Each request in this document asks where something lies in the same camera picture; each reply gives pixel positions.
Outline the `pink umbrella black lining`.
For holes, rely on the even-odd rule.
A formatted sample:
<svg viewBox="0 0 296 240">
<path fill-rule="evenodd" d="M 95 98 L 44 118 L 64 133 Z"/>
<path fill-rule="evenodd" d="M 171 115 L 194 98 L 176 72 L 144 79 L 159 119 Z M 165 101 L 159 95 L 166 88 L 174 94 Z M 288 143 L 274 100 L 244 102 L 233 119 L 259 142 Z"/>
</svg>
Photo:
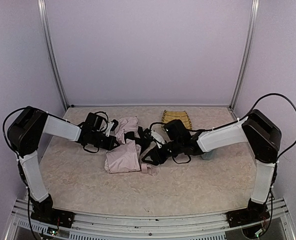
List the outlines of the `pink umbrella black lining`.
<svg viewBox="0 0 296 240">
<path fill-rule="evenodd" d="M 114 137 L 120 145 L 106 152 L 104 168 L 109 174 L 141 172 L 151 176 L 157 170 L 149 163 L 140 160 L 140 155 L 150 147 L 152 142 L 148 130 L 138 125 L 137 117 L 123 117 L 114 130 Z"/>
</svg>

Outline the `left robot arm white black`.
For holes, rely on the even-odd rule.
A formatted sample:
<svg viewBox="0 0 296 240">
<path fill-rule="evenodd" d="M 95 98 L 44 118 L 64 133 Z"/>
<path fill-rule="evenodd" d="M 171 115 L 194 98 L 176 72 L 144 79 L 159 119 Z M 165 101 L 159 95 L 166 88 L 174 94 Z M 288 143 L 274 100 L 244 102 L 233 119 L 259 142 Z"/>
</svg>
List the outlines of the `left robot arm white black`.
<svg viewBox="0 0 296 240">
<path fill-rule="evenodd" d="M 44 110 L 27 106 L 17 110 L 20 114 L 8 129 L 3 129 L 5 141 L 18 162 L 20 177 L 28 190 L 28 197 L 36 216 L 54 215 L 53 200 L 46 189 L 39 167 L 38 148 L 42 135 L 48 134 L 97 150 L 113 150 L 119 146 L 111 133 L 118 126 L 103 111 L 89 113 L 79 125 L 52 115 Z"/>
</svg>

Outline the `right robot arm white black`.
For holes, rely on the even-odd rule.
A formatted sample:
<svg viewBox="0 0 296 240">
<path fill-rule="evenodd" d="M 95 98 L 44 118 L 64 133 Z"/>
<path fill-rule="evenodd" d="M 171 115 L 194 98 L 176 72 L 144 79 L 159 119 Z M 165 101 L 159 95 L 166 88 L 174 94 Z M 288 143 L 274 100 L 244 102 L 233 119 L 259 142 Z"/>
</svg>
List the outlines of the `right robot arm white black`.
<svg viewBox="0 0 296 240">
<path fill-rule="evenodd" d="M 142 157 L 142 162 L 158 166 L 180 154 L 191 158 L 225 146 L 248 143 L 256 160 L 256 177 L 247 210 L 265 211 L 277 175 L 281 131 L 261 111 L 253 109 L 242 119 L 211 130 L 188 130 L 179 119 L 165 123 L 163 128 L 170 141 L 153 136 L 156 146 Z"/>
</svg>

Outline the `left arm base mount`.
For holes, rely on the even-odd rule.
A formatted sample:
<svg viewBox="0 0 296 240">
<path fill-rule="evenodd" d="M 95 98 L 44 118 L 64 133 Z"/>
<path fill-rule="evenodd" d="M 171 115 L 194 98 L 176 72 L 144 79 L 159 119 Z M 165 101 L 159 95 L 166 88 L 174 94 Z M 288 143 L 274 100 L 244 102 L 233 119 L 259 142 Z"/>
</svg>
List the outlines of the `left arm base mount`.
<svg viewBox="0 0 296 240">
<path fill-rule="evenodd" d="M 33 220 L 69 229 L 72 227 L 74 217 L 74 212 L 55 208 L 52 209 L 49 214 L 36 211 L 31 213 L 31 218 Z"/>
</svg>

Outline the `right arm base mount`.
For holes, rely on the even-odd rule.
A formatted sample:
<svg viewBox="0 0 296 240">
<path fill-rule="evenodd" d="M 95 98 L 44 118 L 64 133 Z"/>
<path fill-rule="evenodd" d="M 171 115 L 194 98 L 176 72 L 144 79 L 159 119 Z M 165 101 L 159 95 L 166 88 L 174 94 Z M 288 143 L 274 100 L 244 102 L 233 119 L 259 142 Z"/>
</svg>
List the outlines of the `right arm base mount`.
<svg viewBox="0 0 296 240">
<path fill-rule="evenodd" d="M 270 218 L 268 210 L 256 210 L 243 208 L 226 213 L 227 221 L 230 228 L 256 223 Z"/>
</svg>

